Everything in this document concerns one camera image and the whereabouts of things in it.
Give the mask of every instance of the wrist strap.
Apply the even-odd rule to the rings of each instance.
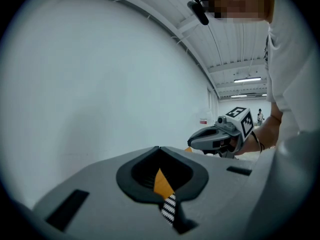
[[[262,151],[265,150],[265,145],[263,145],[262,143],[260,143],[260,141],[259,141],[257,135],[254,133],[254,131],[252,131],[251,134],[252,134],[252,136],[254,137],[255,141],[259,144],[260,153],[261,153]]]

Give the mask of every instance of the distant person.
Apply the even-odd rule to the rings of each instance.
[[[261,108],[259,108],[259,113],[258,113],[258,126],[262,125],[262,121],[264,119],[264,114],[261,112]]]

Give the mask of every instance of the white wall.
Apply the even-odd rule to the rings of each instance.
[[[7,41],[1,169],[30,208],[91,163],[151,146],[184,149],[200,128],[208,81],[168,33],[128,7],[58,0]]]
[[[257,120],[257,115],[259,113],[259,109],[262,110],[262,114],[265,119],[270,116],[271,113],[271,103],[266,101],[265,99],[245,99],[241,100],[240,98],[237,100],[228,100],[228,101],[219,101],[218,103],[218,111],[219,115],[225,115],[235,107],[249,108],[253,117],[253,120]]]

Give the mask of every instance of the person's arm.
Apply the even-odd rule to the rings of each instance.
[[[271,148],[276,145],[279,136],[279,127],[281,124],[282,112],[279,110],[276,103],[271,103],[271,114],[265,120],[265,122],[256,130],[254,130],[255,135],[262,143],[265,149]],[[232,140],[230,142],[232,146],[235,147],[236,141]],[[256,142],[252,134],[245,140],[244,145],[241,150],[239,150],[235,155],[239,156],[246,152],[260,151],[260,146]]]

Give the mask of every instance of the ceiling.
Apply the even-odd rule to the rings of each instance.
[[[223,23],[214,18],[202,25],[187,7],[191,0],[115,0],[126,1],[144,10],[181,41],[186,52],[211,81],[219,100],[232,95],[261,97],[267,93],[264,49],[268,34],[266,22]],[[260,81],[234,83],[236,79],[261,77]]]

